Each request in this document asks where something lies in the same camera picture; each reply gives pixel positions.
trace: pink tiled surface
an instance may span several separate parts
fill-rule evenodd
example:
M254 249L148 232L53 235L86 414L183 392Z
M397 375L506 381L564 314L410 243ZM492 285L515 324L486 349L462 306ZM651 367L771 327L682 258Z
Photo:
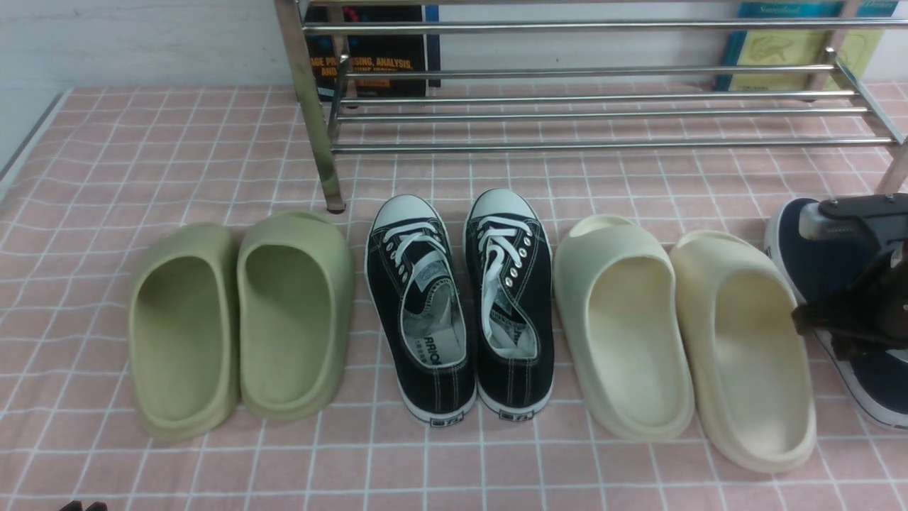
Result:
M908 127L908 85L872 89ZM507 129L349 126L343 138L532 141L862 129L850 118L685 119ZM438 208L458 245L470 200L509 186L536 208L553 242L578 219L610 213L639 222L666 245L697 228L759 244L765 219L789 198L867 193L888 160L876 149L344 157L340 182L349 207L331 220L361 263L382 201L415 193ZM820 441L804 467L784 475L731 464L696 421L663 444L610 435L583 407L560 329L555 392L537 420L505 423L477 404L463 424L429 431L400 402L361 274L344 381L321 414L266 423L241 407L206 436L178 445L150 440L132 410L126 365L130 269L144 248L181 224L225 223L239 236L277 211L323 209L287 87L77 90L1 206L0 507L55 511L73 497L135 510L866 511L908 502L908 437L859 417L812 342Z

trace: green slide sandal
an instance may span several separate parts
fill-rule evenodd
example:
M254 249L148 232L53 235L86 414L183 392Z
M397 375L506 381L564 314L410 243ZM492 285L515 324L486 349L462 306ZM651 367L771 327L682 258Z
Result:
M236 250L227 228L188 225L153 244L133 276L136 410L155 438L200 435L236 407Z
M314 414L347 356L353 257L334 224L291 211L254 225L237 262L242 399L258 416Z

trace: cream slide sandal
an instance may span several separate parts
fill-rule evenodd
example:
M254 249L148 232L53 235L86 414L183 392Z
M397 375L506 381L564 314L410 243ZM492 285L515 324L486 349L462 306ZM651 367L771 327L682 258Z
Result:
M321 215L280 213L249 230L237 272L243 402L267 418L318 412L347 357L354 273L346 238Z
M555 296L587 408L628 440L678 436L694 388L678 332L675 273L656 239L594 215L555 253Z
M800 466L814 450L816 418L785 278L762 252L726 233L689 233L670 257L706 435L756 472Z
M135 407L155 438L201 435L236 407L235 265L230 231L197 224L153 244L133 274L128 335Z

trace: metal shoe rack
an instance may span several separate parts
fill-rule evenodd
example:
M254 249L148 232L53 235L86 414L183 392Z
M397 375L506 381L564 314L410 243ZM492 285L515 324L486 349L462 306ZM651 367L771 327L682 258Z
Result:
M482 0L431 0L433 5L482 5ZM878 185L878 193L897 191L908 176L908 145L905 137L886 117L879 105L868 94L861 82L848 70L836 53L845 35L851 29L908 28L908 20L892 18L854 18L860 0L847 0L837 18L789 19L735 19L735 20L615 20L574 22L441 22L441 23L356 23L344 22L344 5L425 5L419 0L274 0L281 34L290 62L293 83L300 102L303 120L309 135L319 179L328 210L341 213L345 209L337 177L334 156L341 154L404 154L404 153L487 153L517 151L592 151L629 149L703 149L740 147L885 147L893 161ZM551 0L508 0L496 4L550 4ZM328 23L303 23L306 11L312 5L327 7ZM828 36L821 61L811 65L747 65L747 66L669 66L669 67L604 67L581 69L514 69L514 70L442 70L390 73L360 73L351 70L349 35L452 35L509 33L527 34L540 32L594 32L594 31L681 31L681 30L760 30L795 29L826 30ZM331 110L325 118L316 90L315 78L310 68L306 47L307 35L330 35L338 58L338 79ZM807 90L793 92L697 92L682 94L627 94L584 95L547 97L426 97L426 98L358 98L355 81L362 79L395 80L461 80L505 78L568 78L614 77L641 75L730 75L730 74L806 74L810 75ZM831 76L839 91L823 91L826 79ZM640 102L658 103L672 101L711 100L782 100L846 99L852 106L822 107L768 107L768 108L695 108L647 109L630 112L536 112L531 113L468 113L468 105L525 105L533 109L538 104L567 105L571 103ZM352 106L401 106L445 105L462 106L462 114L406 113L377 115L355 113ZM588 142L532 142L532 143L458 143L458 144L340 144L340 130L346 124L359 123L476 123L507 121L608 121L616 119L730 117L730 116L781 117L850 115L860 116L871 128L873 136L791 136L786 138L687 138L641 139Z

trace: book cover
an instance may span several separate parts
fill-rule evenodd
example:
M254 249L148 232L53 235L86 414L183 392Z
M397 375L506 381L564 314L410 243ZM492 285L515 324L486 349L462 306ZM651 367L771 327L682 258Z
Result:
M343 8L348 23L423 21L423 9L413 6L369 6ZM307 22L325 22L324 7L313 7L306 13ZM426 70L426 37L424 35L351 35L350 57L357 72L395 72ZM337 83L337 59L334 44L328 35L306 38L312 72L322 101L334 97ZM357 80L360 96L413 97L426 95L425 80Z
M897 2L866 1L858 8L857 17L889 17ZM842 2L788 3L746 2L738 17L837 17ZM882 30L852 30L845 38L839 55L860 77L883 36ZM733 32L728 37L722 65L796 65L819 62L827 32L824 30L754 30ZM807 75L720 75L716 90L800 90L807 85ZM835 89L832 79L826 89Z

